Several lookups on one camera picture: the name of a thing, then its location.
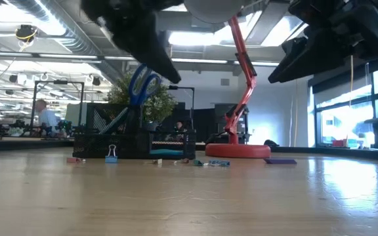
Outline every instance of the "table surface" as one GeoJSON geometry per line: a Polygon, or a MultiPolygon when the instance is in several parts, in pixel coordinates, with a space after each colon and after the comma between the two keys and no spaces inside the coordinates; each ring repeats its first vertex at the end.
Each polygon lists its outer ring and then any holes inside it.
{"type": "Polygon", "coordinates": [[[66,163],[71,153],[0,151],[0,236],[378,236],[377,161],[276,154],[298,165],[66,163]]]}

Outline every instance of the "pipe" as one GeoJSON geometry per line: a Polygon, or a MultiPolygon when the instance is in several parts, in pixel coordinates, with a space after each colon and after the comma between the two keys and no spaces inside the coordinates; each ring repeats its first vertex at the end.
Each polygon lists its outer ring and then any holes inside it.
{"type": "MultiPolygon", "coordinates": [[[[63,27],[64,37],[67,39],[56,39],[61,45],[70,50],[73,54],[97,55],[101,54],[93,42],[69,16],[65,10],[56,2],[51,0],[4,0],[7,4],[33,15],[50,28],[63,27]]],[[[93,65],[102,73],[105,73],[111,83],[116,82],[116,78],[122,77],[120,71],[113,68],[106,61],[93,65]]]]}

